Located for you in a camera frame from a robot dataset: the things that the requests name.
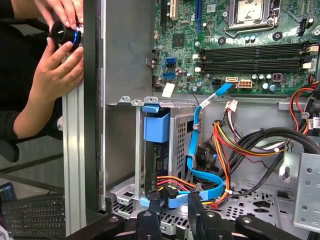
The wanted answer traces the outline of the person left hand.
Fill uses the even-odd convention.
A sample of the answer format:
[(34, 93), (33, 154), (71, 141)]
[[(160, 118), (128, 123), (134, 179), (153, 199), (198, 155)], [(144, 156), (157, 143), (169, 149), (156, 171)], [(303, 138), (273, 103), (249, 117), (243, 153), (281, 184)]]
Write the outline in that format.
[(77, 24), (84, 23), (83, 0), (35, 0), (34, 3), (48, 24), (50, 32), (55, 23), (53, 13), (66, 27), (74, 30)]

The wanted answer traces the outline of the person right hand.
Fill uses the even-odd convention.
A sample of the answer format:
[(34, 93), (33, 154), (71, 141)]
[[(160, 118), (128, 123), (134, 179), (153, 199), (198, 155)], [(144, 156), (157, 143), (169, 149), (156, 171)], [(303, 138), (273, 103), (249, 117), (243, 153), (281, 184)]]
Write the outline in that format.
[(33, 76), (29, 100), (51, 103), (74, 89), (84, 76), (84, 48), (78, 47), (71, 55), (73, 44), (68, 41), (55, 49), (48, 37), (47, 46)]

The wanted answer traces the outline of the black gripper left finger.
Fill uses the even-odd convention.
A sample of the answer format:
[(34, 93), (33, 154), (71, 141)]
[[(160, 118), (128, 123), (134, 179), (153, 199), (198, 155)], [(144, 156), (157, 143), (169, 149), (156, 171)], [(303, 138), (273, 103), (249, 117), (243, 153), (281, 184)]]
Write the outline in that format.
[(161, 240), (160, 192), (148, 194), (149, 207), (129, 220), (109, 214), (67, 236), (67, 240)]

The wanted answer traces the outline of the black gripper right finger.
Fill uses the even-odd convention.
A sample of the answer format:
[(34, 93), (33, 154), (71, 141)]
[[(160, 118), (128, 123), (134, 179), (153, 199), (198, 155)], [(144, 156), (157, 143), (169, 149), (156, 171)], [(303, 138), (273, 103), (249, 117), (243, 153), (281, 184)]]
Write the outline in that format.
[(197, 192), (188, 195), (188, 222), (195, 240), (298, 240), (269, 222), (253, 215), (238, 216), (229, 222), (213, 211), (207, 211)]

